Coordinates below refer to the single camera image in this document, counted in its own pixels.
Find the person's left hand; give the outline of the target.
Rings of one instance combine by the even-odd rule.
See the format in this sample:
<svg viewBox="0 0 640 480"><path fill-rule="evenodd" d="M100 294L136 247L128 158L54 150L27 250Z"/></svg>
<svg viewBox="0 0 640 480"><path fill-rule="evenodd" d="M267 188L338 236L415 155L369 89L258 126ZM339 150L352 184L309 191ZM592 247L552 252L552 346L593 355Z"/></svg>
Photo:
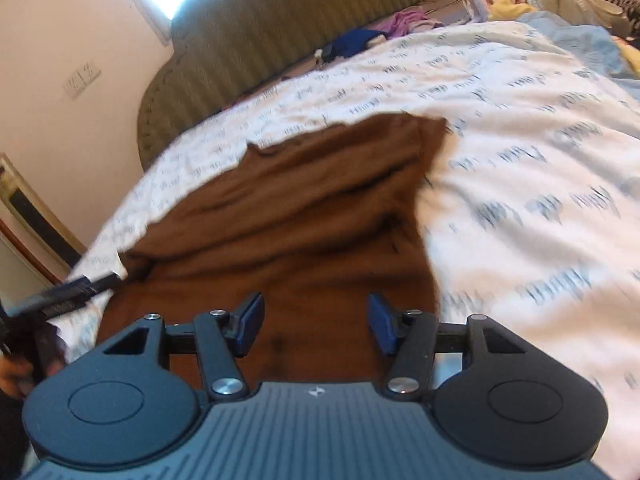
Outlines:
<svg viewBox="0 0 640 480"><path fill-rule="evenodd" d="M24 400L32 391L32 363L17 354L2 354L0 362L1 391L9 398Z"/></svg>

